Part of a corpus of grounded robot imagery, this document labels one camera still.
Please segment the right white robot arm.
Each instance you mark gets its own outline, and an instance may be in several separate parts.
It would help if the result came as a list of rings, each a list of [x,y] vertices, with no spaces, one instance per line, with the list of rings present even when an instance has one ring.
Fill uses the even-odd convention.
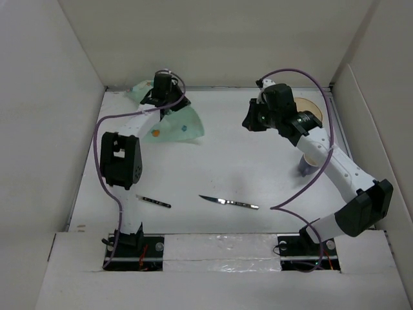
[[[300,229],[298,246],[305,254],[314,254],[322,242],[341,235],[359,236],[388,214],[394,188],[378,181],[358,167],[336,144],[322,122],[308,110],[294,111],[287,119],[252,98],[243,126],[249,131],[278,129],[281,136],[308,156],[339,191],[345,206]]]

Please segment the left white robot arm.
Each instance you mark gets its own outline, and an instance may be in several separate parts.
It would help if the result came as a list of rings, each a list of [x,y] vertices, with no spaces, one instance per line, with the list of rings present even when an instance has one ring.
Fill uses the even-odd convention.
[[[179,110],[187,104],[184,90],[173,79],[170,86],[149,90],[136,112],[105,116],[94,129],[93,154],[99,182],[118,204],[119,228],[116,231],[126,235],[121,248],[130,256],[139,255],[144,247],[143,239],[135,234],[139,227],[137,212],[132,207],[123,207],[121,198],[110,192],[108,187],[119,187],[119,192],[126,192],[139,181],[143,169],[139,138],[159,122],[163,114],[169,110]],[[126,124],[115,132],[104,133],[98,144],[100,125],[104,120],[115,118],[126,118]]]

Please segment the green cartoon print cloth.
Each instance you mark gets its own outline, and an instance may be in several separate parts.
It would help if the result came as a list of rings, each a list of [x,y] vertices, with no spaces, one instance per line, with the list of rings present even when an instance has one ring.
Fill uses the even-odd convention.
[[[145,80],[128,88],[124,97],[131,99],[137,105],[153,88],[153,80]],[[145,135],[145,143],[189,141],[205,135],[204,126],[198,113],[192,108],[188,99],[181,102],[183,107],[177,111],[161,110],[158,121]]]

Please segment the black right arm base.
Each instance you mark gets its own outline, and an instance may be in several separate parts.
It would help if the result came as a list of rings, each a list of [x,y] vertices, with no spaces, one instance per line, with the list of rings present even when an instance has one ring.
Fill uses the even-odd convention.
[[[305,241],[299,233],[277,234],[277,244],[272,252],[280,257],[282,271],[340,271],[336,243],[333,238],[323,242],[323,255],[320,244]]]

